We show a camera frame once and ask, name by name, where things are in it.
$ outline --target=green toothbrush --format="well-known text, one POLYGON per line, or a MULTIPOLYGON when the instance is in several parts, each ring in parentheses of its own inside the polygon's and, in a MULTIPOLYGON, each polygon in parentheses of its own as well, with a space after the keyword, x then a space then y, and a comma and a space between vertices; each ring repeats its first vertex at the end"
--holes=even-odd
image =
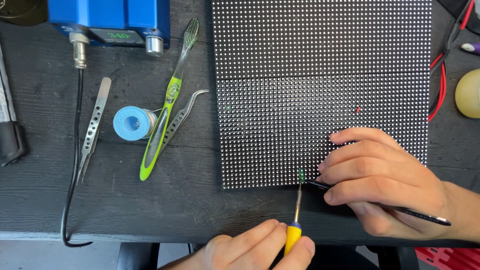
POLYGON ((181 79, 183 76, 183 66, 187 59, 188 51, 192 48, 197 40, 198 25, 200 22, 198 18, 190 20, 183 35, 183 49, 181 51, 180 60, 177 64, 177 68, 173 73, 170 83, 167 88, 167 95, 165 97, 165 103, 163 110, 153 129, 152 135, 148 140, 147 149, 145 150, 144 160, 140 167, 140 180, 144 181, 150 175, 155 164, 158 153, 160 152, 160 146, 165 138, 165 131, 167 129, 168 118, 172 111, 173 103, 177 100, 180 93, 181 79))

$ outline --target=340 temperature reading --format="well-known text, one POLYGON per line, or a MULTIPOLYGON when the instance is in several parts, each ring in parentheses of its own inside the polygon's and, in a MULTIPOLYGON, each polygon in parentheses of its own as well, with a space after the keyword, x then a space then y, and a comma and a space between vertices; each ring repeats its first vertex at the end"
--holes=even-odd
POLYGON ((127 34, 114 34, 114 33, 107 33, 112 38, 130 38, 127 34))

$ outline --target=blue soldering station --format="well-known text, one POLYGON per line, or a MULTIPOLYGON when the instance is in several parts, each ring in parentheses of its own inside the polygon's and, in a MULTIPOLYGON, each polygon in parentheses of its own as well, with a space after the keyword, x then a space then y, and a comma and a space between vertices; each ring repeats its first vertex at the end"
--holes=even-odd
POLYGON ((169 0, 48 0, 48 14, 71 41, 78 33, 92 46, 145 47, 156 57, 170 46, 169 0))

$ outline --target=hand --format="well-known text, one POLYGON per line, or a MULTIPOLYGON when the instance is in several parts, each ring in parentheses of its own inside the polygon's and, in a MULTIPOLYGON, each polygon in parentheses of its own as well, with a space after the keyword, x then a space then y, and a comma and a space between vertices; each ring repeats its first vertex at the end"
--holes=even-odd
POLYGON ((455 222, 448 188, 414 156, 379 129, 356 127, 330 135, 332 151, 320 163, 317 181, 335 184, 325 193, 330 205, 347 204, 366 232, 406 239, 448 238, 451 227, 368 203, 403 206, 455 222))
MULTIPOLYGON (((268 220, 236 237, 220 235, 199 251, 202 270, 267 270, 287 239, 287 225, 268 220)), ((305 270, 315 254, 302 236, 272 270, 305 270)))

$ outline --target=wood grain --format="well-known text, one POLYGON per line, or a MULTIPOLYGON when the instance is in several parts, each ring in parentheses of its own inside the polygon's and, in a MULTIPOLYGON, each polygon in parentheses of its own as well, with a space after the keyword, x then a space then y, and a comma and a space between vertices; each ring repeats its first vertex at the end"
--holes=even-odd
MULTIPOLYGON (((143 49, 88 48, 81 138, 86 132, 99 83, 112 79, 101 133, 83 183, 75 190, 68 231, 75 240, 206 243, 237 235, 268 218, 288 222, 292 187, 221 190, 213 35, 209 1, 171 1, 171 48, 161 58, 143 49), (122 107, 162 106, 168 80, 180 56, 183 30, 197 16, 199 42, 189 54, 174 110, 199 89, 192 113, 159 157, 151 176, 139 180, 146 141, 116 136, 112 120, 122 107)), ((432 55, 453 19, 433 2, 432 55)), ((478 40, 464 31, 458 44, 478 40)), ((72 46, 48 24, 19 27, 0 23, 0 42, 19 122, 31 153, 0 168, 0 239, 58 239, 60 217, 72 172, 72 131, 77 75, 72 46)), ((454 90, 479 58, 457 49, 448 62, 447 96, 429 124, 428 165, 443 180, 480 192, 478 120, 455 107, 454 90)), ((431 94, 438 89, 432 78, 431 94)), ((372 237, 345 206, 330 207, 322 192, 305 188, 300 222, 319 244, 469 246, 459 241, 406 241, 372 237)))

